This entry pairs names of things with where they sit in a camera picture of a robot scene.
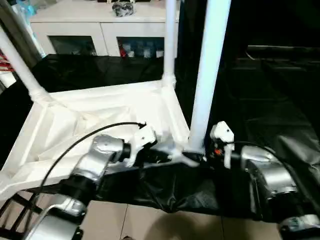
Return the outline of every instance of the white pipe frame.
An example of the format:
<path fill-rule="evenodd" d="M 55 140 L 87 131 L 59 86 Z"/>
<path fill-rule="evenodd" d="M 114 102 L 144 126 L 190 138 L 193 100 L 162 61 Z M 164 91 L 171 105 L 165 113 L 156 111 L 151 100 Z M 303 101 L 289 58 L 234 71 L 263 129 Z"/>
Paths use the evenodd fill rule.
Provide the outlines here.
<path fill-rule="evenodd" d="M 204 150 L 231 0 L 207 0 L 188 147 Z"/>

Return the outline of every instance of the glass cabinet door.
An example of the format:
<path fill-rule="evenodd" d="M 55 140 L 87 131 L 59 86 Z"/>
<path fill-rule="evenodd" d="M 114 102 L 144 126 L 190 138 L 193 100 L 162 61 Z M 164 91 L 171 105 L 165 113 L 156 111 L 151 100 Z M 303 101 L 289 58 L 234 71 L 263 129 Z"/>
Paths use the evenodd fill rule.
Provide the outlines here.
<path fill-rule="evenodd" d="M 117 37 L 120 56 L 138 58 L 160 58 L 164 56 L 163 37 Z"/>
<path fill-rule="evenodd" d="M 109 56 L 159 58 L 164 55 L 166 24 L 164 22 L 101 23 Z M 175 24 L 177 56 L 178 23 Z"/>
<path fill-rule="evenodd" d="M 48 36 L 57 54 L 97 55 L 91 36 Z"/>
<path fill-rule="evenodd" d="M 98 22 L 32 22 L 45 54 L 108 55 Z"/>

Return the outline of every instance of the floor tile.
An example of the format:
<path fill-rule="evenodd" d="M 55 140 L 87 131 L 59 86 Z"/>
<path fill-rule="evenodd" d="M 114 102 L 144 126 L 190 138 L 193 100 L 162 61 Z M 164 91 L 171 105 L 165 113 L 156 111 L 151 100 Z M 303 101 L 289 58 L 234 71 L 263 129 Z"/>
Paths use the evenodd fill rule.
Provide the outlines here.
<path fill-rule="evenodd" d="M 81 229 L 83 240 L 119 240 L 127 204 L 91 201 Z"/>
<path fill-rule="evenodd" d="M 121 239 L 134 240 L 222 240 L 219 216 L 191 212 L 165 213 L 158 209 L 129 205 Z"/>
<path fill-rule="evenodd" d="M 275 223 L 247 219 L 222 219 L 225 240 L 281 240 Z"/>

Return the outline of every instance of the robotic arm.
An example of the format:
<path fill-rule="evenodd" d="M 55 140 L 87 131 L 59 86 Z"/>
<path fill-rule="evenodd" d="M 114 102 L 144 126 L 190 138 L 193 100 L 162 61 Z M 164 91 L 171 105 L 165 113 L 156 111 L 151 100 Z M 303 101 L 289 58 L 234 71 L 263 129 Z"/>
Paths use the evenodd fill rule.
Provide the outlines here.
<path fill-rule="evenodd" d="M 106 171 L 115 173 L 134 169 L 139 158 L 152 159 L 143 164 L 144 168 L 176 163 L 197 167 L 202 162 L 216 166 L 219 160 L 223 162 L 222 167 L 231 168 L 232 161 L 240 162 L 237 165 L 250 174 L 256 185 L 254 194 L 258 203 L 271 209 L 283 239 L 320 239 L 320 220 L 313 206 L 299 192 L 290 173 L 271 151 L 243 146 L 241 152 L 236 153 L 234 135 L 225 122 L 219 122 L 210 136 L 212 147 L 206 157 L 182 152 L 172 137 L 157 143 L 149 126 L 137 131 L 128 143 L 105 134 L 96 136 L 89 152 L 79 160 L 70 177 L 61 181 L 60 192 L 52 198 L 24 239 L 80 240 L 83 231 L 79 225 Z"/>

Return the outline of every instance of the white pvc pipe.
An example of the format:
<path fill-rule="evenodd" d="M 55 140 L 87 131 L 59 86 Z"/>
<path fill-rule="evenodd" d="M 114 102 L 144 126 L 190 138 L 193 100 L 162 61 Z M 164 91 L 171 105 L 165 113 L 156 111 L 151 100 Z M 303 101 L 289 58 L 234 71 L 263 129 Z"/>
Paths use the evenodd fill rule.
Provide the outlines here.
<path fill-rule="evenodd" d="M 201 151 L 208 127 L 231 0 L 208 0 L 188 145 Z"/>
<path fill-rule="evenodd" d="M 9 40 L 7 34 L 0 26 L 0 49 L 9 60 L 10 64 L 14 68 L 15 72 L 20 77 L 23 84 L 29 91 L 29 95 L 34 100 L 35 98 L 50 98 L 49 94 L 35 79 L 16 48 Z"/>
<path fill-rule="evenodd" d="M 176 85 L 175 77 L 175 26 L 177 1 L 166 0 L 165 3 L 165 37 L 164 37 L 164 66 L 162 81 L 164 85 Z"/>

